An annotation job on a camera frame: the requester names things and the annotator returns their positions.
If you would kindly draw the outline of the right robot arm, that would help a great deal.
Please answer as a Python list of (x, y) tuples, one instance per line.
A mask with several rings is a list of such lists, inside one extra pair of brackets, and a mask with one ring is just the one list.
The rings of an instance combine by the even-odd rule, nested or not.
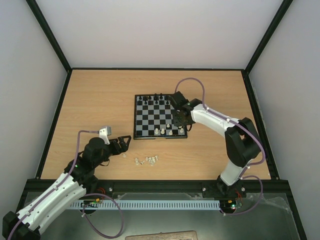
[(259, 154), (265, 156), (253, 122), (247, 117), (237, 119), (224, 115), (197, 98), (189, 101), (180, 91), (170, 96), (170, 103), (175, 126), (202, 124), (224, 137), (229, 162), (219, 176), (218, 191), (229, 196), (252, 160)]

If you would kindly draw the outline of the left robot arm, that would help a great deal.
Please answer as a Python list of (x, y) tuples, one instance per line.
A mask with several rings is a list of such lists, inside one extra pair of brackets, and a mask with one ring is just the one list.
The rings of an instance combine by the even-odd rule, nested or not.
[(97, 190), (95, 169), (110, 157), (125, 153), (130, 141), (129, 135), (111, 139), (109, 143), (100, 137), (91, 138), (40, 196), (18, 212), (10, 211), (3, 217), (2, 236), (7, 240), (39, 240), (49, 225), (80, 198), (93, 197), (89, 204), (109, 199), (105, 191)]

